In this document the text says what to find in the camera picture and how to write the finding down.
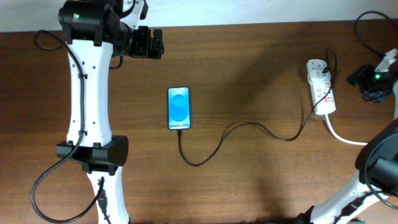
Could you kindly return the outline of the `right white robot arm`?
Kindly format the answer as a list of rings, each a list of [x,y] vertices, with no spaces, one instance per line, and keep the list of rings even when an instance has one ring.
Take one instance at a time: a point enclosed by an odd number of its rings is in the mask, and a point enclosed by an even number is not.
[[[361,223],[356,217],[365,209],[397,196],[397,110],[394,119],[365,145],[355,162],[353,178],[326,202],[297,215],[293,223]]]

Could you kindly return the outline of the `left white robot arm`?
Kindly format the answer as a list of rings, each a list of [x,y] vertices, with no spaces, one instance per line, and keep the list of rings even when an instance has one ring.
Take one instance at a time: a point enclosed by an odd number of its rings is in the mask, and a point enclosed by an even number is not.
[[[66,1],[58,20],[70,49],[71,119],[67,139],[56,146],[86,172],[99,223],[130,223],[123,196],[126,136],[113,135],[108,116],[108,81],[113,57],[160,59],[162,31],[139,26],[146,1]]]

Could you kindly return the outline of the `blue Galaxy smartphone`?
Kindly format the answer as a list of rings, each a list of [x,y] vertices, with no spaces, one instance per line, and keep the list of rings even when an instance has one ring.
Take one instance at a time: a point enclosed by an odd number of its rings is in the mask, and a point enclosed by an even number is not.
[[[169,88],[168,98],[168,128],[170,130],[190,129],[190,92],[189,88]]]

